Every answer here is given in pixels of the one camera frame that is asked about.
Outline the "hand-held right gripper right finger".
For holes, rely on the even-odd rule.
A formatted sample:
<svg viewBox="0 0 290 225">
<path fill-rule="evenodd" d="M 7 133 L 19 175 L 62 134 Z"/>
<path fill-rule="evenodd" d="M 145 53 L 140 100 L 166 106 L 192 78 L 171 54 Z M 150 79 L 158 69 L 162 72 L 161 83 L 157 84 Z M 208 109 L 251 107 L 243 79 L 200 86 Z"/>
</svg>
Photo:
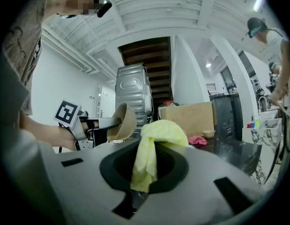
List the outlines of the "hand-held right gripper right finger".
<svg viewBox="0 0 290 225">
<path fill-rule="evenodd" d="M 160 143 L 156 150 L 158 177 L 134 215 L 138 225 L 232 223 L 265 196 L 246 173 L 215 154 Z"/>
</svg>

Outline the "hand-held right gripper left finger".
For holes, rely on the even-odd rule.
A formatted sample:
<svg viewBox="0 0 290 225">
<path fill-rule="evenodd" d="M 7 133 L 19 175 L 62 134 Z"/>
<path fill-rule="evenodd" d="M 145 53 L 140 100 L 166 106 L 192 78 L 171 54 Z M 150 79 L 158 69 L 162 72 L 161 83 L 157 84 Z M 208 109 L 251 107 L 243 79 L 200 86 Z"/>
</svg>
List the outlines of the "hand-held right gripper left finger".
<svg viewBox="0 0 290 225">
<path fill-rule="evenodd" d="M 139 225 L 129 171 L 137 139 L 56 154 L 33 137 L 22 140 L 22 193 L 52 222 L 66 225 Z"/>
</svg>

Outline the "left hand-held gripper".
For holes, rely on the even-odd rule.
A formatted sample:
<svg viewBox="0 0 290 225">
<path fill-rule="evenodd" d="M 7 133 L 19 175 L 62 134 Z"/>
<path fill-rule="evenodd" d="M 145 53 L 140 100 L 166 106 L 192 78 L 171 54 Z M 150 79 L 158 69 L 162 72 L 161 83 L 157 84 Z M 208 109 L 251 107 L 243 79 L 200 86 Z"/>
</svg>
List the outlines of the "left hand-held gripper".
<svg viewBox="0 0 290 225">
<path fill-rule="evenodd" d="M 62 100 L 55 115 L 59 126 L 66 128 L 75 138 L 76 150 L 95 147 L 94 131 L 99 128 L 112 128 L 121 124 L 120 118 L 90 118 L 80 105 Z"/>
</svg>

